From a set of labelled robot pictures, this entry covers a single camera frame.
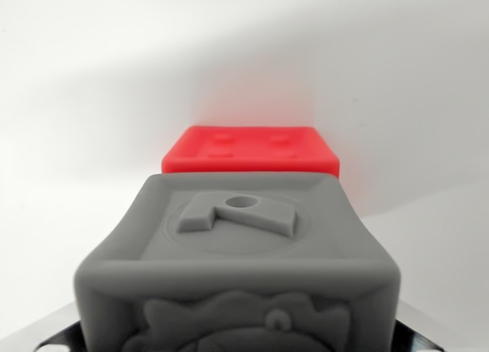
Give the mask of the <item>black-padded silver gripper right finger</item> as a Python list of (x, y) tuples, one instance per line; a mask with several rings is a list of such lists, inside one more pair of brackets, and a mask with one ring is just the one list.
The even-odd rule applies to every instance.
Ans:
[(449, 351), (458, 346), (458, 335), (441, 322), (399, 301), (392, 351)]

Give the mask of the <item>black-padded silver gripper left finger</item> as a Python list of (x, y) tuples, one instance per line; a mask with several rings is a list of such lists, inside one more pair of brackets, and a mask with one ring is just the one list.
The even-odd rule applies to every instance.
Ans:
[(83, 350), (83, 334), (74, 302), (21, 329), (15, 351), (36, 351), (51, 344), (65, 346), (69, 351)]

